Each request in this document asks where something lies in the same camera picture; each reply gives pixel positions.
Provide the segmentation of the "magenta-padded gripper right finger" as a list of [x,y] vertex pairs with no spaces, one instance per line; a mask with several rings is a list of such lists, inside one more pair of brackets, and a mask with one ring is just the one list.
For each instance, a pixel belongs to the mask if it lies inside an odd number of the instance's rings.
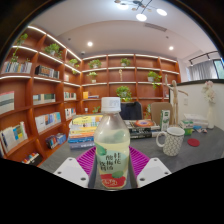
[[129,176],[132,188],[140,188],[171,174],[159,158],[149,158],[130,147]]

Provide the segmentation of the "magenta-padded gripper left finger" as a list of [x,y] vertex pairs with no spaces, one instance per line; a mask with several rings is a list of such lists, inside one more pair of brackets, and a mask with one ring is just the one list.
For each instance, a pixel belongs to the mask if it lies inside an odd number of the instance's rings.
[[80,187],[93,189],[98,178],[95,151],[92,147],[77,158],[68,157],[54,174]]

